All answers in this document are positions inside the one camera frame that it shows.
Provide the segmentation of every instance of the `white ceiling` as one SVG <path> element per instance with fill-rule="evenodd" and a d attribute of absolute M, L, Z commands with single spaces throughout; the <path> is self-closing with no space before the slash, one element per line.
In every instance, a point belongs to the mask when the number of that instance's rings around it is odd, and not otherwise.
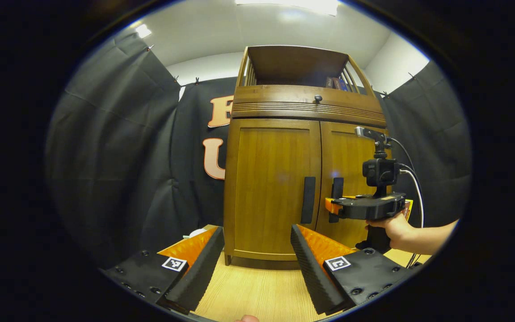
<path fill-rule="evenodd" d="M 243 51 L 255 45 L 320 47 L 351 55 L 365 68 L 391 31 L 346 4 L 337 16 L 274 4 L 236 6 L 235 0 L 184 0 L 143 19 L 145 41 L 165 65 Z"/>

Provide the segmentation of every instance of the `fingertip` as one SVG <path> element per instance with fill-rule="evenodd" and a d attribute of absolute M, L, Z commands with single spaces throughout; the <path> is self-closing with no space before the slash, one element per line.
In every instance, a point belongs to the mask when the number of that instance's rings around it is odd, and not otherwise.
<path fill-rule="evenodd" d="M 258 318 L 253 315 L 244 315 L 241 317 L 241 322 L 259 322 Z"/>

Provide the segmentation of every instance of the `human arm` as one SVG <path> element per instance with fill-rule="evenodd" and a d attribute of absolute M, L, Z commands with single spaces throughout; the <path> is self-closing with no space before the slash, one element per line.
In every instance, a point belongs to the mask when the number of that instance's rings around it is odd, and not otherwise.
<path fill-rule="evenodd" d="M 450 236 L 457 222 L 456 220 L 442 227 L 414 228 L 401 212 L 385 220 L 366 221 L 370 226 L 385 229 L 391 239 L 391 248 L 422 255 L 435 254 Z"/>

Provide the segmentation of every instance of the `cabinet top shelf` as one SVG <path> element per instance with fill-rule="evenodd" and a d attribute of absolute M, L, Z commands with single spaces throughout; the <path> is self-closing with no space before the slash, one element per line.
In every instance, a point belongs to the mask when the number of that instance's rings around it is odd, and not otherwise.
<path fill-rule="evenodd" d="M 248 47 L 248 56 L 261 84 L 324 84 L 327 77 L 339 77 L 349 59 L 337 51 L 299 46 Z"/>

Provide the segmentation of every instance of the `wooden floor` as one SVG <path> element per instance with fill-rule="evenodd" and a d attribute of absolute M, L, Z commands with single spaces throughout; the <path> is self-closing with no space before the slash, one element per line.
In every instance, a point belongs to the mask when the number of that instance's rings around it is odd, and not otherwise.
<path fill-rule="evenodd" d="M 386 257 L 405 266 L 411 254 L 390 250 Z M 422 255 L 424 263 L 430 256 Z M 233 257 L 224 264 L 222 251 L 212 280 L 194 314 L 219 322 L 233 322 L 244 314 L 261 322 L 312 322 L 325 318 L 315 313 L 299 265 Z"/>

